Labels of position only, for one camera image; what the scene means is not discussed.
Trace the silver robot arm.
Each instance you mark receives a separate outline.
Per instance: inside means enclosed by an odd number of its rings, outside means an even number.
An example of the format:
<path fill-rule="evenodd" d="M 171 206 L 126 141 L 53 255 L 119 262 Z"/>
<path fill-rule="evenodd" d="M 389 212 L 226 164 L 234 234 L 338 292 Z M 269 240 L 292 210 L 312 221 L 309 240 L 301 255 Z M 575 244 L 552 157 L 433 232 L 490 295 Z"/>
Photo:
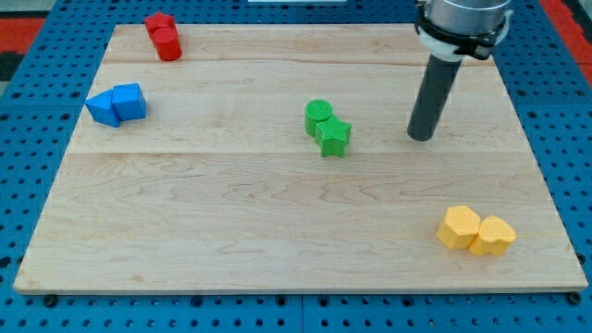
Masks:
<path fill-rule="evenodd" d="M 510 0 L 427 0 L 424 16 L 433 25 L 459 35 L 494 31 L 510 8 Z"/>

